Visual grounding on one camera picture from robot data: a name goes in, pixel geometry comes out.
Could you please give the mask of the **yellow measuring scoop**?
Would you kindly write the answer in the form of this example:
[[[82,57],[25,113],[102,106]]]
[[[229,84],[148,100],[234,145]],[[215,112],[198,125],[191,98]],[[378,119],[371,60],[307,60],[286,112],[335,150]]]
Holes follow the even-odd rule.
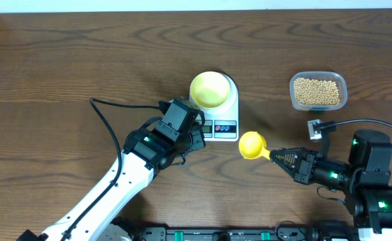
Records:
[[[261,157],[270,160],[270,151],[267,150],[267,141],[256,131],[249,131],[239,140],[239,152],[244,159],[258,159]]]

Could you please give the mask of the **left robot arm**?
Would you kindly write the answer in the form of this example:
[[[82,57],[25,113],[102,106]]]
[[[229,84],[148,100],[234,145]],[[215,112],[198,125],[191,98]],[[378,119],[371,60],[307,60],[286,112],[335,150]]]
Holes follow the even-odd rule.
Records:
[[[134,154],[119,154],[109,172],[66,216],[39,236],[26,230],[17,241],[96,240],[128,201],[147,187],[154,170]]]

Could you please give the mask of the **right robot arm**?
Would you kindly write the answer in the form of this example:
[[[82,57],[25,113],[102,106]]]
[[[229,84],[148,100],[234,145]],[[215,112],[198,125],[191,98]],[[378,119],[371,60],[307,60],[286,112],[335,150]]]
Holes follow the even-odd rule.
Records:
[[[320,150],[274,150],[269,158],[296,183],[317,184],[341,191],[353,225],[324,220],[304,232],[305,240],[392,240],[392,144],[385,133],[360,129],[354,133],[346,163],[328,157],[330,139],[324,134]]]

